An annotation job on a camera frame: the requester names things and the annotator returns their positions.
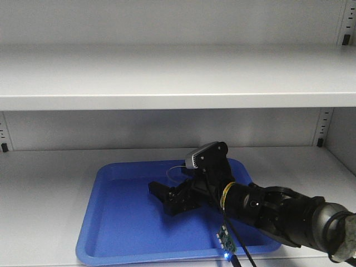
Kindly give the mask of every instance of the wire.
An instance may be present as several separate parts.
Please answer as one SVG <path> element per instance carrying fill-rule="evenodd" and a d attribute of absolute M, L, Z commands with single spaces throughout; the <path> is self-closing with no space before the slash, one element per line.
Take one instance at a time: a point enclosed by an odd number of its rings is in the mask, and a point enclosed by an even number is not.
<path fill-rule="evenodd" d="M 228 224 L 229 224 L 230 228 L 232 229 L 234 235 L 236 236 L 237 240 L 238 240 L 239 243 L 241 244 L 241 247 L 242 247 L 242 249 L 244 250 L 244 252 L 245 252 L 247 258 L 248 258 L 249 261 L 251 262 L 251 265 L 252 265 L 253 267 L 257 267 L 257 265 L 255 264 L 253 258 L 252 258 L 251 255 L 250 255 L 249 251 L 248 251 L 247 248 L 246 248 L 245 242 L 242 240 L 241 236 L 240 236 L 239 233 L 236 231 L 236 229 L 235 229 L 235 227 L 233 226 L 232 222 L 230 221 L 230 219 L 226 216 L 226 214 L 225 214 L 224 211 L 222 210 L 221 206 L 219 205 L 218 200 L 216 199 L 216 197 L 215 197 L 215 196 L 213 195 L 213 193 L 211 192 L 210 186 L 209 186 L 209 182 L 208 182 L 206 176 L 205 176 L 205 184 L 206 184 L 207 190 L 209 191 L 210 196 L 211 196 L 212 199 L 215 201 L 215 204 L 217 205 L 217 207 L 219 208 L 221 214 L 223 215 L 224 220 L 228 222 Z M 241 264 L 240 264 L 240 262 L 239 262 L 239 260 L 238 260 L 238 257 L 237 257 L 235 254 L 233 255 L 233 257 L 234 257 L 234 263 L 231 261 L 231 263 L 233 264 L 233 266 L 234 266 L 234 267 L 235 267 L 235 266 L 240 267 Z"/>
<path fill-rule="evenodd" d="M 168 179 L 171 180 L 172 182 L 176 183 L 176 184 L 178 184 L 179 181 L 176 181 L 176 180 L 174 180 L 171 176 L 169 176 L 169 172 L 170 172 L 171 170 L 173 170 L 173 169 L 175 169 L 175 168 L 179 168 L 179 167 L 181 167 L 181 168 L 186 168 L 186 166 L 184 166 L 184 165 L 179 165 L 179 166 L 173 166 L 173 167 L 169 168 L 169 169 L 166 171 L 166 175 L 167 175 Z"/>
<path fill-rule="evenodd" d="M 231 260 L 231 263 L 233 264 L 233 267 L 242 267 L 238 260 L 238 257 L 235 254 L 231 257 L 230 260 Z"/>

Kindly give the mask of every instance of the robotic arm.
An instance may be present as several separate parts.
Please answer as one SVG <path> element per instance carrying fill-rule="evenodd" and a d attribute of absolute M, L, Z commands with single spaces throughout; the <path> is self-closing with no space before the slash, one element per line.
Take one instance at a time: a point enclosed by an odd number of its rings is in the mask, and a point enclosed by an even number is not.
<path fill-rule="evenodd" d="M 192 179 L 177 187 L 149 184 L 169 215 L 215 203 L 227 217 L 258 228 L 278 242 L 323 251 L 335 263 L 356 266 L 356 214 L 322 196 L 308 197 L 285 187 L 248 186 L 235 182 L 224 142 L 213 142 L 187 155 Z"/>

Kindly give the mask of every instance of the shelf board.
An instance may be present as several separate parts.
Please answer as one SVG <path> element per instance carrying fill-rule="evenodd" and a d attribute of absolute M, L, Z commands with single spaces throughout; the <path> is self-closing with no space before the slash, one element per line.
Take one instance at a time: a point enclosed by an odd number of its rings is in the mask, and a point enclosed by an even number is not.
<path fill-rule="evenodd" d="M 356 47 L 0 46 L 0 107 L 355 106 Z"/>
<path fill-rule="evenodd" d="M 0 251 L 6 251 L 0 254 L 0 266 L 80 265 L 75 246 L 98 169 L 113 162 L 181 159 L 190 151 L 15 151 L 0 154 Z M 326 149 L 230 148 L 228 156 L 240 160 L 260 186 L 287 186 L 309 196 L 325 196 L 329 202 L 356 210 L 355 176 Z M 285 259 L 297 258 L 304 263 L 305 259 L 320 258 L 318 262 L 323 266 L 328 263 L 333 266 L 324 253 L 305 247 L 282 246 L 273 253 L 254 255 L 254 258 L 265 264 L 281 259 L 281 266 L 288 262 Z M 214 260 L 208 262 L 205 266 L 217 265 Z"/>

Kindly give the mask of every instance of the shelf bracket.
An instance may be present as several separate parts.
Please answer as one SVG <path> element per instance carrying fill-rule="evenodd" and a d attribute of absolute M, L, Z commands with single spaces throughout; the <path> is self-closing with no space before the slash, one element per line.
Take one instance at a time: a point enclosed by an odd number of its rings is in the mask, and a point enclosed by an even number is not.
<path fill-rule="evenodd" d="M 13 151 L 12 141 L 5 120 L 4 112 L 0 112 L 0 152 Z"/>
<path fill-rule="evenodd" d="M 315 128 L 315 134 L 313 139 L 313 146 L 322 147 L 327 138 L 330 121 L 333 115 L 334 108 L 322 107 L 320 108 L 320 114 Z"/>
<path fill-rule="evenodd" d="M 356 27 L 356 0 L 346 1 L 341 20 L 337 45 L 347 46 L 353 42 L 353 34 Z"/>

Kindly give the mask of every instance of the black cable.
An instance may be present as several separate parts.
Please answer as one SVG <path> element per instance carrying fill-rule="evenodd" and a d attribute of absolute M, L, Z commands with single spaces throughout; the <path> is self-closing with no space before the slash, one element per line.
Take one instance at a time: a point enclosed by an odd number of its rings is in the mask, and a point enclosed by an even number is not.
<path fill-rule="evenodd" d="M 245 243 L 243 242 L 241 236 L 240 236 L 239 233 L 236 231 L 236 229 L 235 229 L 235 227 L 233 226 L 233 224 L 231 223 L 230 219 L 226 216 L 226 214 L 224 213 L 224 211 L 223 211 L 222 208 L 220 207 L 220 204 L 219 204 L 218 200 L 216 199 L 216 197 L 214 196 L 214 194 L 211 192 L 210 186 L 209 186 L 209 181 L 207 180 L 207 177 L 206 177 L 206 176 L 205 176 L 205 184 L 206 184 L 207 190 L 209 191 L 210 196 L 211 196 L 212 199 L 215 201 L 215 204 L 217 205 L 218 209 L 220 210 L 221 214 L 223 215 L 224 220 L 228 222 L 230 228 L 232 229 L 234 235 L 236 236 L 236 238 L 238 239 L 238 241 L 239 241 L 239 243 L 240 243 L 242 249 L 244 250 L 244 252 L 245 252 L 247 258 L 248 258 L 249 261 L 251 262 L 251 265 L 252 265 L 253 267 L 257 267 L 257 265 L 255 264 L 253 258 L 252 258 L 251 255 L 250 255 L 249 251 L 247 250 L 246 245 L 245 245 Z M 238 265 L 236 265 L 236 266 L 240 267 L 241 264 L 240 264 L 240 262 L 239 262 L 237 256 L 234 254 L 233 257 L 234 257 L 234 261 L 238 263 Z"/>
<path fill-rule="evenodd" d="M 238 257 L 235 254 L 231 257 L 230 260 L 231 260 L 231 263 L 233 264 L 233 267 L 242 267 L 238 260 Z"/>

